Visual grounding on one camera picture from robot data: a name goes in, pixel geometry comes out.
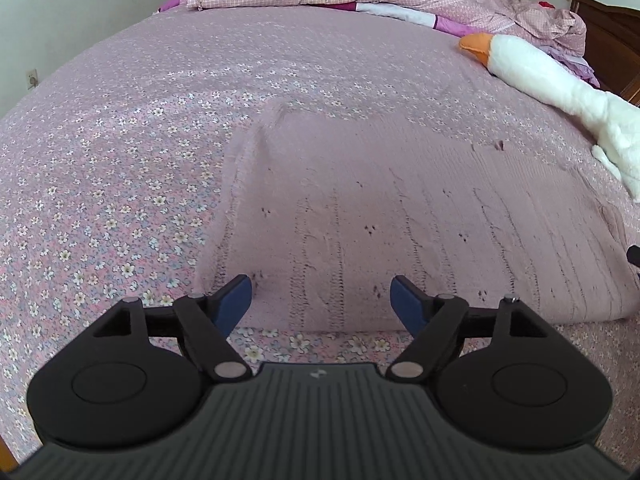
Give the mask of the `magenta white striped pillow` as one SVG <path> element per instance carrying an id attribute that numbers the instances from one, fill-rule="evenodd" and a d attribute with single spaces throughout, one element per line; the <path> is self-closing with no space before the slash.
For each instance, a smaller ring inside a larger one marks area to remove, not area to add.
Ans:
<path id="1" fill-rule="evenodd" d="M 458 36 L 471 32 L 488 32 L 492 18 L 487 9 L 472 0 L 166 0 L 156 13 L 178 6 L 191 10 L 318 6 L 397 18 Z"/>

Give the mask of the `white goose plush toy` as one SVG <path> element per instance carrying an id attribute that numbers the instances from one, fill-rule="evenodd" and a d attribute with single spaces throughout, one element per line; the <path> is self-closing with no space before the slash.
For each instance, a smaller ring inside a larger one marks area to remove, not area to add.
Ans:
<path id="1" fill-rule="evenodd" d="M 509 86 L 577 119 L 593 137 L 593 158 L 638 202 L 638 106 L 591 87 L 522 38 L 481 32 L 462 37 L 459 48 Z"/>

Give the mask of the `pink cable knit cardigan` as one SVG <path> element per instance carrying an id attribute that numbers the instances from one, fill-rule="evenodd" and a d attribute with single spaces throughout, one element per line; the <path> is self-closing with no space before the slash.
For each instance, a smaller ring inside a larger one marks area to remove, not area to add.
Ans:
<path id="1" fill-rule="evenodd" d="M 397 330 L 403 275 L 546 320 L 638 310 L 620 211 L 574 170 L 452 140 L 397 115 L 329 118 L 268 105 L 233 136 L 194 285 L 247 275 L 250 327 Z"/>

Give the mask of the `dark wooden nightstand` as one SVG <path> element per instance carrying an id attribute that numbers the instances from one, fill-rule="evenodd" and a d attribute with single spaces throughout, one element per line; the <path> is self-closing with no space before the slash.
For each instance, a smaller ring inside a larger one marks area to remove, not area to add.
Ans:
<path id="1" fill-rule="evenodd" d="M 603 90 L 639 105 L 640 12 L 597 0 L 570 0 L 587 25 L 585 59 Z"/>

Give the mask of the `white wall socket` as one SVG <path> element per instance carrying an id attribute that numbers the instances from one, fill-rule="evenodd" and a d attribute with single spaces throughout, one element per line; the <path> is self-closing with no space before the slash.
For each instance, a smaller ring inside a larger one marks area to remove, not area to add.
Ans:
<path id="1" fill-rule="evenodd" d="M 26 73 L 27 89 L 32 90 L 39 86 L 39 76 L 36 70 L 29 70 Z"/>

